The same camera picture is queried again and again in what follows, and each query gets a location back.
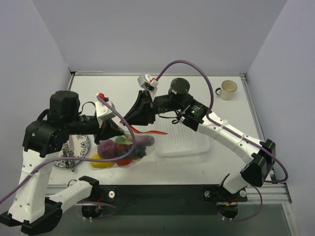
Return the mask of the clear zip top bag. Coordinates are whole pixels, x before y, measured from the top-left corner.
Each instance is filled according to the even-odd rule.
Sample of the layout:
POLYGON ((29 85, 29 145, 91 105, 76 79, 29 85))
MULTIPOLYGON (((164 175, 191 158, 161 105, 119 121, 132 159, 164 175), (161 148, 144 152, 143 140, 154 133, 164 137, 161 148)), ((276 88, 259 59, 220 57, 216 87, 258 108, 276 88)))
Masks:
POLYGON ((92 160, 90 165, 93 170, 127 168, 152 154, 158 140, 168 134, 164 130, 153 129, 152 126, 140 129, 131 126, 135 135, 133 141, 122 121, 119 122, 119 127, 124 131, 123 135, 101 141, 88 153, 87 158, 92 160))

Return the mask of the fake purple onion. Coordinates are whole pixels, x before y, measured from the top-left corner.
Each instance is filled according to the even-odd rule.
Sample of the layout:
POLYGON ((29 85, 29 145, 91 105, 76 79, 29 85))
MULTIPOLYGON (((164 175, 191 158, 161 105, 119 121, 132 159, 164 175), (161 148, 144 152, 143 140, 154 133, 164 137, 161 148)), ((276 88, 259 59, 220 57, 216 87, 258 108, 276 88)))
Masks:
POLYGON ((118 147, 113 140, 106 140, 99 143, 97 153, 102 159, 112 159, 116 157, 118 147))

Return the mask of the fake red pepper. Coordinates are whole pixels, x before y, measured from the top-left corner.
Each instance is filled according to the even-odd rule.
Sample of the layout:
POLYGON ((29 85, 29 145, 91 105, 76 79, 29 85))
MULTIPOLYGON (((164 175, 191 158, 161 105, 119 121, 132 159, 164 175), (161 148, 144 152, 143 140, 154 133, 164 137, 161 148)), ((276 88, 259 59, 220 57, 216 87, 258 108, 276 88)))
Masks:
POLYGON ((116 161, 116 164, 118 166, 128 166, 132 162, 133 162, 133 160, 131 158, 124 158, 124 159, 120 159, 120 160, 116 161))

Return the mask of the fake watermelon slice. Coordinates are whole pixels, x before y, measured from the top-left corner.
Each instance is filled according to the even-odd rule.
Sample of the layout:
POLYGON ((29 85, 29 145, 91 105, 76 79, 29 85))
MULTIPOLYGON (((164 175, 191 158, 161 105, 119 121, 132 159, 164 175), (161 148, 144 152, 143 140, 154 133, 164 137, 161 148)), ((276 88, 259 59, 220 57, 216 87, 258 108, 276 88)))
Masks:
POLYGON ((124 136, 118 136, 114 140, 115 144, 118 147, 118 150, 126 151, 128 152, 131 149, 132 143, 126 139, 124 136))

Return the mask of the fake purple eggplant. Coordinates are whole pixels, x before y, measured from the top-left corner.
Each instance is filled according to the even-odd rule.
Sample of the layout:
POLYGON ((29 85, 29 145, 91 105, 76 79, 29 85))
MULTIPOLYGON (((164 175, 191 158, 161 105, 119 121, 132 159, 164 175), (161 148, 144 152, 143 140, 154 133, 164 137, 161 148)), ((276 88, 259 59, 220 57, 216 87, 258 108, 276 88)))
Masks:
POLYGON ((135 143, 139 146, 150 147, 155 144, 155 138, 150 135, 137 135, 135 136, 135 143))

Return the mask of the fake dark grapes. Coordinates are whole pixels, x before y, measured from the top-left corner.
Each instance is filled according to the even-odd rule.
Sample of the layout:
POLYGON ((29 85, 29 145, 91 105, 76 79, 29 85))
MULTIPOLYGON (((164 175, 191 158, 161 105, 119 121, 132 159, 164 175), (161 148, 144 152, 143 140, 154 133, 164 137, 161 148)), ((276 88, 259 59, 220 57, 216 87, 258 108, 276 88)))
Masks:
POLYGON ((135 149, 132 152, 131 157, 138 159, 138 158, 143 158, 144 156, 146 156, 146 147, 145 146, 136 146, 135 149))

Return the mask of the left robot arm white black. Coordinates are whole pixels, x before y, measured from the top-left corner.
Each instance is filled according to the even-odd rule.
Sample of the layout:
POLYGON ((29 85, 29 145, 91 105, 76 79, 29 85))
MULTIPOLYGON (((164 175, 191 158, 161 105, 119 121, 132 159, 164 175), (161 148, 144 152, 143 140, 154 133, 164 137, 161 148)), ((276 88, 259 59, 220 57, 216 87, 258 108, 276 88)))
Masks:
POLYGON ((12 206, 0 216, 2 224, 20 226, 22 232, 35 236, 52 231, 63 213, 80 200, 98 200, 99 182, 87 176, 58 194, 46 196, 54 162, 71 135, 93 135, 98 144, 123 133, 113 122, 117 112, 107 97, 98 94, 94 107, 93 116, 83 115, 76 92, 57 91, 50 97, 49 108, 27 126, 19 185, 12 191, 12 206))

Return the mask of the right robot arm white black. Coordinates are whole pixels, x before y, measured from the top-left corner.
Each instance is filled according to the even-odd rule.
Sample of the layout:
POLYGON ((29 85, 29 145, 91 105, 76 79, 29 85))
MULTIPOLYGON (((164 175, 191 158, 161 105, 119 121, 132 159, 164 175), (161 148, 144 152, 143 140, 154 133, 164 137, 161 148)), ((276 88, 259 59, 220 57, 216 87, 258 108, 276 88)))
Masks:
POLYGON ((125 115, 130 125, 147 126, 153 124, 156 116, 177 112, 176 120, 191 130, 207 135, 234 152, 245 163, 234 174, 228 174, 218 188, 219 197, 230 200, 242 188, 253 185, 261 187, 269 175, 274 161, 275 143, 253 138, 221 119, 208 107, 189 94, 190 84, 184 78, 175 78, 166 95, 157 96, 158 82, 155 78, 142 74, 137 79, 141 90, 125 115))

